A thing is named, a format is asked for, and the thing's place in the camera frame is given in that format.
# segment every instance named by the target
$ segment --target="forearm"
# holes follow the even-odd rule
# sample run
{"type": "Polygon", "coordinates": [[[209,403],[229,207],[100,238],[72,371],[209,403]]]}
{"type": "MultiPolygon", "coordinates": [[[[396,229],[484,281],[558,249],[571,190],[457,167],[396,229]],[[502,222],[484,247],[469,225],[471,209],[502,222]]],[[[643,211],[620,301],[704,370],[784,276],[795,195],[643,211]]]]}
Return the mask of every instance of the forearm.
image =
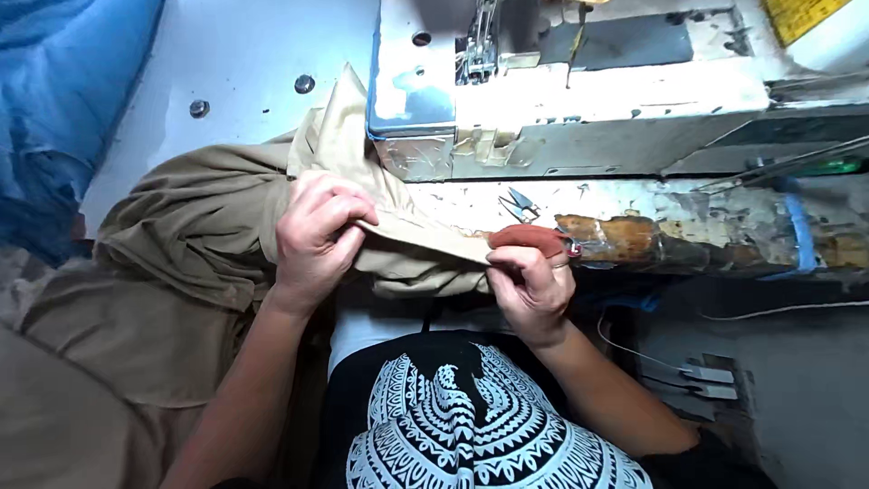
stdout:
{"type": "Polygon", "coordinates": [[[271,293],[241,351],[163,487],[211,487],[225,479],[262,481],[274,461],[307,317],[281,312],[271,293]]]}
{"type": "Polygon", "coordinates": [[[632,457],[680,453],[698,437],[567,321],[563,343],[535,351],[589,428],[632,457]]]}

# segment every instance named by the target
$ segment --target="blue tape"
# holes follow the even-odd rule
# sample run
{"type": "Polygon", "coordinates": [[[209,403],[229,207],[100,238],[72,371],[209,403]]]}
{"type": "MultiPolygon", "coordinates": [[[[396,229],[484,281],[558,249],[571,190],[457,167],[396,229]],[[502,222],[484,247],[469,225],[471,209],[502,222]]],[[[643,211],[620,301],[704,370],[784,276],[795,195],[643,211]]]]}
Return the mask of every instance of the blue tape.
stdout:
{"type": "Polygon", "coordinates": [[[759,280],[779,280],[781,278],[793,277],[794,275],[806,275],[807,273],[812,273],[818,266],[814,258],[812,229],[809,227],[809,221],[806,218],[806,213],[803,211],[803,203],[799,199],[799,196],[794,193],[786,193],[785,207],[791,214],[793,231],[797,236],[797,257],[799,264],[794,270],[762,277],[759,280]]]}

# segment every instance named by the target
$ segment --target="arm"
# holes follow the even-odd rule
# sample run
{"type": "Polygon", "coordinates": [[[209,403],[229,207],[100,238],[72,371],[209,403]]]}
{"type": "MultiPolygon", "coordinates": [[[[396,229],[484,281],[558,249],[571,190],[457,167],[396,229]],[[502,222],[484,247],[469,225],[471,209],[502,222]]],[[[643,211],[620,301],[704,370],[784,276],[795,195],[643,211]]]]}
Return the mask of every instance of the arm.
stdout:
{"type": "Polygon", "coordinates": [[[535,248],[504,246],[488,260],[494,265],[489,282],[505,318],[589,428],[632,457],[680,453],[697,445],[694,430],[564,318],[575,287],[569,267],[562,265],[566,255],[546,260],[535,248]]]}
{"type": "Polygon", "coordinates": [[[350,225],[333,237],[353,219],[377,225],[373,200],[326,172],[303,173],[289,202],[275,230],[280,254],[275,285],[164,488],[207,488],[236,477],[264,481],[287,416],[302,333],[349,269],[364,233],[350,225]]]}

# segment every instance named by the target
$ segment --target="white tribal pattern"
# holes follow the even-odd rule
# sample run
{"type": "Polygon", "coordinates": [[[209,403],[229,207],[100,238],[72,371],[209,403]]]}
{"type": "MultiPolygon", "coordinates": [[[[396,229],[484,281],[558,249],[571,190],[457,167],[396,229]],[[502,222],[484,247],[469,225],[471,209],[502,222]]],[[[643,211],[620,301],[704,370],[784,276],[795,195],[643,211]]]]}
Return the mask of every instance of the white tribal pattern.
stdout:
{"type": "Polygon", "coordinates": [[[493,346],[474,378],[485,423],[455,383],[457,367],[421,375],[408,355],[386,362],[368,401],[368,430],[350,446],[348,487],[645,488],[640,466],[563,419],[540,387],[493,346]]]}

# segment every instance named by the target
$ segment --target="yellow label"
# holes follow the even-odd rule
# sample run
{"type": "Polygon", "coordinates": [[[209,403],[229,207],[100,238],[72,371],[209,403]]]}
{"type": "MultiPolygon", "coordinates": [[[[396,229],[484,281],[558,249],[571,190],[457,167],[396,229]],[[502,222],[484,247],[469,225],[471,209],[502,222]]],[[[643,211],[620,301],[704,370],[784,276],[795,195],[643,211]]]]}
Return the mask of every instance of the yellow label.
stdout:
{"type": "Polygon", "coordinates": [[[764,0],[770,21],[785,47],[850,0],[764,0]]]}

